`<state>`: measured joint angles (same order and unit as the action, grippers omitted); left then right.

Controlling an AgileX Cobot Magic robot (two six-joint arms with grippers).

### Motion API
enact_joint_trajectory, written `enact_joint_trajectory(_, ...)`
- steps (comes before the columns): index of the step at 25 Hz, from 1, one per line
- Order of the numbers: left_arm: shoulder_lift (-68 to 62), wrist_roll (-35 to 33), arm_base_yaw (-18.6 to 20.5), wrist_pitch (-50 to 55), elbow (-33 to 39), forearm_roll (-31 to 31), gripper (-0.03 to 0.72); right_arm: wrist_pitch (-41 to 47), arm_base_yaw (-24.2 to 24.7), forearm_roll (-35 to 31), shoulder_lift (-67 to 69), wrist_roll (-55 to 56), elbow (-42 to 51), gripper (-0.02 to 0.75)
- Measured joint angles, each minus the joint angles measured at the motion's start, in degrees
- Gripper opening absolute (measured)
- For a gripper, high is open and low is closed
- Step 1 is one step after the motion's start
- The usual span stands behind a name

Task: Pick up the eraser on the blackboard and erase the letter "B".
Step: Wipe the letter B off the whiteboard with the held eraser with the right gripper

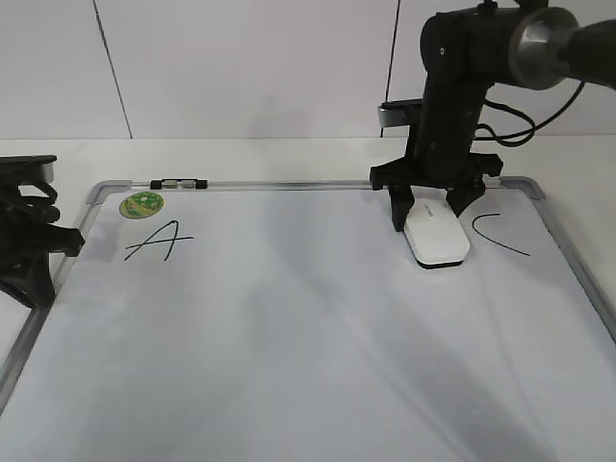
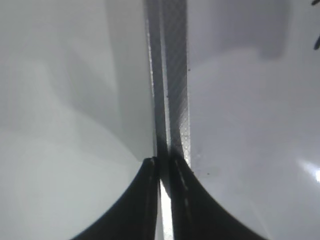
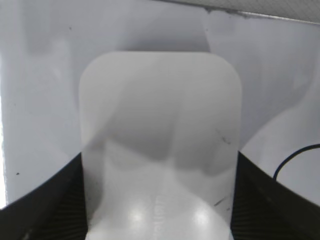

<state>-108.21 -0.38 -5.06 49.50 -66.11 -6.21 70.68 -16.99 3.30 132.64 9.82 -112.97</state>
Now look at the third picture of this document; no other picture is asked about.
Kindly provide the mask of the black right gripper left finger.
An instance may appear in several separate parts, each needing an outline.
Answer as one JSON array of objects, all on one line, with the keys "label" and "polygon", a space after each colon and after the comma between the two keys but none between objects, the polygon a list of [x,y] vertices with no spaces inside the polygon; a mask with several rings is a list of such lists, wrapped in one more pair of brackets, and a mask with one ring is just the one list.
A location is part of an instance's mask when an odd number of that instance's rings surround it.
[{"label": "black right gripper left finger", "polygon": [[84,240],[87,232],[81,154],[0,211],[2,240]]}]

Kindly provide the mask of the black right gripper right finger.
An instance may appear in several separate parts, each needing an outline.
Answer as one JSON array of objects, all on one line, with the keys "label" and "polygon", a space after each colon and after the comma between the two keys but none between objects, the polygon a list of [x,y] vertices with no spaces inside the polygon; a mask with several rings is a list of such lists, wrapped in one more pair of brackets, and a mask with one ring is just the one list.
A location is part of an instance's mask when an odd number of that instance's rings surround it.
[{"label": "black right gripper right finger", "polygon": [[238,153],[231,215],[235,240],[318,240],[320,207]]}]

